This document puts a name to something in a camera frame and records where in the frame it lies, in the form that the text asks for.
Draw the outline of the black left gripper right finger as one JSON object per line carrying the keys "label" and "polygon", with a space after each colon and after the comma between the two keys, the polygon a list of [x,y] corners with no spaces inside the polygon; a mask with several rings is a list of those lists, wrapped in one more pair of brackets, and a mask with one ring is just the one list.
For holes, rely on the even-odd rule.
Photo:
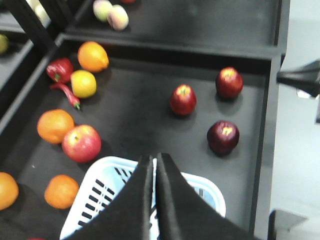
{"label": "black left gripper right finger", "polygon": [[255,239],[210,207],[187,183],[168,153],[157,156],[156,208],[162,240]]}

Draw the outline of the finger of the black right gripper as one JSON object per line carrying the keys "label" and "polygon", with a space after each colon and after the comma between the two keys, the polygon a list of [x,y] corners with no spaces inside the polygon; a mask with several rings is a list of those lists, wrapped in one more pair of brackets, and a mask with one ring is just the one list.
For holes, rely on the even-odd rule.
{"label": "finger of the black right gripper", "polygon": [[296,69],[279,71],[276,81],[302,90],[315,98],[320,94],[320,60]]}

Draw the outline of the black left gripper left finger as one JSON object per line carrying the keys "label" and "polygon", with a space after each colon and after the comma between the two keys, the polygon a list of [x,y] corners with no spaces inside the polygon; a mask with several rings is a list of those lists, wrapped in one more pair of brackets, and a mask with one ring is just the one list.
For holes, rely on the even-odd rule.
{"label": "black left gripper left finger", "polygon": [[153,185],[153,158],[145,155],[112,202],[65,240],[154,239]]}

